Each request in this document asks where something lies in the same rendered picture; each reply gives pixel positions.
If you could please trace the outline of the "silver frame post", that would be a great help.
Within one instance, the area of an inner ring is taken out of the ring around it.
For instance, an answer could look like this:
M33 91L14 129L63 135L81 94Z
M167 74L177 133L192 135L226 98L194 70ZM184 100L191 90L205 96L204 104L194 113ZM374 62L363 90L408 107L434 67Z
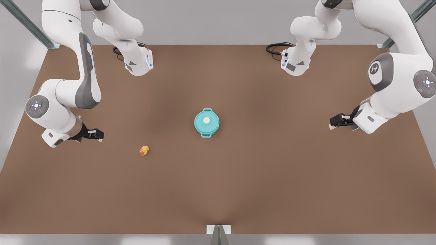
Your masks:
M207 225L206 234L211 234L210 245L229 245L227 238L231 234L231 225Z
M8 10L34 37L37 38L48 49L59 49L60 45L53 43L48 36L12 1L0 0Z
M405 54L418 54L425 52L425 42L420 37L416 22L421 19L430 9L436 8L436 0L421 0L422 3L408 14L400 3L392 7L383 6L380 13L386 14L388 20L382 21L382 27L376 28L380 33L386 34L388 40L378 44L378 49L390 49L396 45L399 52Z

